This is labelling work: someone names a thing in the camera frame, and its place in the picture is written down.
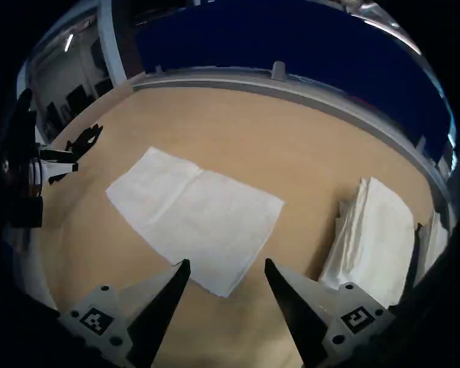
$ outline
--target stack of folded towels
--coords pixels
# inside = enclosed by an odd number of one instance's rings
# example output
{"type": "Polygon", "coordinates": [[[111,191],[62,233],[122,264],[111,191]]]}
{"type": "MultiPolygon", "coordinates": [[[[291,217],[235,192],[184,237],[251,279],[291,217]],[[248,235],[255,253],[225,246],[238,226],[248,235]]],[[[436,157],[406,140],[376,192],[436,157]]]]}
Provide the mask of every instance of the stack of folded towels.
{"type": "Polygon", "coordinates": [[[448,243],[448,231],[441,225],[440,214],[434,212],[426,226],[419,230],[419,261],[416,285],[443,253],[448,243]]]}
{"type": "Polygon", "coordinates": [[[414,246],[414,221],[403,200],[376,178],[361,179],[340,204],[335,241],[320,281],[337,289],[353,282],[388,308],[399,302],[414,246]]]}

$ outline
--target blue partition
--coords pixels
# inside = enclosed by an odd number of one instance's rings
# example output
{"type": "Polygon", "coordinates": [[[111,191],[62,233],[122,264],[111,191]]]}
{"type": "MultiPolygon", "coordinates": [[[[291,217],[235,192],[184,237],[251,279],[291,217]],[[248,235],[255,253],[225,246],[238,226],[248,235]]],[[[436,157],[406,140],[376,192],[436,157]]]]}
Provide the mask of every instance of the blue partition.
{"type": "Polygon", "coordinates": [[[305,0],[216,0],[156,20],[137,35],[145,70],[194,66],[271,69],[339,88],[399,123],[435,161],[450,114],[412,57],[383,31],[305,0]]]}

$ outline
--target light wood tabletop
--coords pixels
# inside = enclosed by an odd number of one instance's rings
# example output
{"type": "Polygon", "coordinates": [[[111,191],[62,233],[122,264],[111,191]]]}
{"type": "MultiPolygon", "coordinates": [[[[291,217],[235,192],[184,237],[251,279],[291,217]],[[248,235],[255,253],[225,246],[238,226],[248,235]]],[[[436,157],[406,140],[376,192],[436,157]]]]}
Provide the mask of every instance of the light wood tabletop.
{"type": "Polygon", "coordinates": [[[351,199],[361,177],[394,190],[416,222],[427,223],[433,211],[426,179],[398,152],[292,102],[211,88],[153,88],[126,98],[98,123],[104,130],[79,171],[44,190],[44,225],[36,237],[60,311],[102,283],[124,288],[169,268],[105,195],[150,146],[286,202],[228,298],[189,281],[156,367],[300,367],[264,260],[316,279],[333,241],[338,203],[351,199]]]}

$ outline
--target white cloth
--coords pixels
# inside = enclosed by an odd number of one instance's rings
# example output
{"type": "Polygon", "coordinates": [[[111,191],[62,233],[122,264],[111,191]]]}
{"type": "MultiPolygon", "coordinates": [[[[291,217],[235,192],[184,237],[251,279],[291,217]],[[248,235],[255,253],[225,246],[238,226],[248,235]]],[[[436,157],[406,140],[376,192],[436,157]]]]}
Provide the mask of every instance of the white cloth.
{"type": "Polygon", "coordinates": [[[229,296],[276,223],[283,201],[150,147],[106,191],[126,221],[170,263],[229,296]]]}
{"type": "Polygon", "coordinates": [[[419,260],[414,285],[428,272],[448,243],[448,231],[441,225],[440,214],[434,212],[429,224],[419,231],[419,260]]]}
{"type": "Polygon", "coordinates": [[[320,281],[335,289],[354,282],[384,307],[397,304],[414,246],[409,208],[375,178],[362,178],[349,208],[342,207],[320,281]]]}

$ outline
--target ceiling light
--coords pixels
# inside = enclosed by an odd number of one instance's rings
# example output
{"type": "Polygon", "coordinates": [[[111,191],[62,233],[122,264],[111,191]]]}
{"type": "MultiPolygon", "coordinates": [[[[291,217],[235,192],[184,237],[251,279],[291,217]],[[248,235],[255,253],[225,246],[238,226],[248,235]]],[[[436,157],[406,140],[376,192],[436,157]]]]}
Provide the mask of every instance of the ceiling light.
{"type": "Polygon", "coordinates": [[[73,33],[70,34],[70,36],[68,36],[68,40],[66,40],[65,52],[68,51],[68,48],[70,47],[70,43],[72,42],[72,38],[73,38],[73,33]]]}

